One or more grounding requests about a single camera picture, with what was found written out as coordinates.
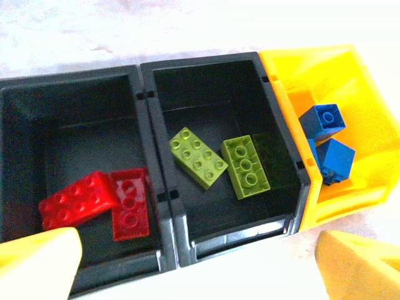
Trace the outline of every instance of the red lego brick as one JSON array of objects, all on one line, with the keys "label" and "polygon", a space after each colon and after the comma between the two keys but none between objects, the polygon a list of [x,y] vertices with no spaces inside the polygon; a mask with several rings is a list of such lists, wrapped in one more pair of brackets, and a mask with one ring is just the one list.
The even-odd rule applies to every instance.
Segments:
[{"label": "red lego brick", "polygon": [[76,227],[118,206],[107,174],[96,171],[39,203],[44,230]]},{"label": "red lego brick", "polygon": [[121,201],[119,206],[112,209],[114,241],[126,241],[150,235],[145,169],[112,172],[111,179]]}]

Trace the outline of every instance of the black storage bin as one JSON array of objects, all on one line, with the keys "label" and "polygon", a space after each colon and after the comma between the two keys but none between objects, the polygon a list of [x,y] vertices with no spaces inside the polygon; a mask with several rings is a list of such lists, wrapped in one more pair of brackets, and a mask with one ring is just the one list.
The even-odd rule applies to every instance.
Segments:
[{"label": "black storage bin", "polygon": [[89,173],[147,166],[151,235],[113,241],[111,212],[79,226],[71,295],[175,269],[171,213],[136,66],[0,81],[0,241],[40,233],[38,203]]},{"label": "black storage bin", "polygon": [[[179,264],[298,232],[310,179],[258,53],[150,62],[141,72]],[[184,126],[220,156],[224,140],[250,134],[271,190],[237,200],[224,172],[205,191],[174,165],[168,142]]]}]

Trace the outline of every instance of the green lego brick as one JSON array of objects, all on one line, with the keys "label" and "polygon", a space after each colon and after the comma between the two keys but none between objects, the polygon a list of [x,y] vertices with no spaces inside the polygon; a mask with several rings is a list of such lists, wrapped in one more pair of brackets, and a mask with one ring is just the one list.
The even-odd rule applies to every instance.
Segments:
[{"label": "green lego brick", "polygon": [[223,141],[221,152],[238,199],[271,189],[250,136]]},{"label": "green lego brick", "polygon": [[169,141],[169,146],[175,161],[204,189],[209,189],[228,167],[222,158],[186,127]]}]

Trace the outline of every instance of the lego duplo brick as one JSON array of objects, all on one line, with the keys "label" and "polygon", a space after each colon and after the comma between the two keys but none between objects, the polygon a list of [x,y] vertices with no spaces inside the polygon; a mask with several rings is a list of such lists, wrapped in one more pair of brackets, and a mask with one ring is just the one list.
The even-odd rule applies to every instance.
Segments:
[{"label": "lego duplo brick", "polygon": [[228,164],[184,127],[169,142],[175,161],[204,189],[225,171]]},{"label": "lego duplo brick", "polygon": [[144,168],[111,173],[120,205],[112,209],[114,241],[143,238],[150,235]]},{"label": "lego duplo brick", "polygon": [[329,139],[316,148],[324,184],[340,183],[350,176],[355,150],[335,139]]},{"label": "lego duplo brick", "polygon": [[99,171],[39,203],[44,230],[76,227],[118,205],[109,177]]},{"label": "lego duplo brick", "polygon": [[346,128],[336,104],[314,105],[299,120],[306,137],[315,141],[330,138]]},{"label": "lego duplo brick", "polygon": [[223,141],[221,152],[238,199],[271,189],[250,136]]}]

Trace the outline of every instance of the plastic bin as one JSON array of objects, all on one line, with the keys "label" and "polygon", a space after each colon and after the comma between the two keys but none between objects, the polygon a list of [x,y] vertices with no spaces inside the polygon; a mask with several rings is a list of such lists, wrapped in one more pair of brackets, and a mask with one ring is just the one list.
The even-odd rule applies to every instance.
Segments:
[{"label": "plastic bin", "polygon": [[79,226],[71,294],[176,267],[173,228],[136,66],[10,79],[1,88],[1,239],[42,231],[38,202],[89,173],[147,166],[151,235],[113,241],[111,212]]},{"label": "plastic bin", "polygon": [[400,299],[400,247],[327,230],[315,259],[330,299]]},{"label": "plastic bin", "polygon": [[2,299],[67,299],[81,256],[78,232],[70,227],[1,243]]},{"label": "plastic bin", "polygon": [[[400,128],[355,48],[261,51],[260,56],[312,182],[301,230],[383,203],[400,177]],[[321,187],[298,117],[315,104],[331,103],[346,123],[334,138],[356,156],[348,180]]]},{"label": "plastic bin", "polygon": [[[180,265],[297,232],[310,181],[258,53],[150,62],[141,72]],[[271,190],[238,200],[224,172],[205,191],[173,161],[169,139],[185,126],[220,156],[224,140],[252,135]]]}]

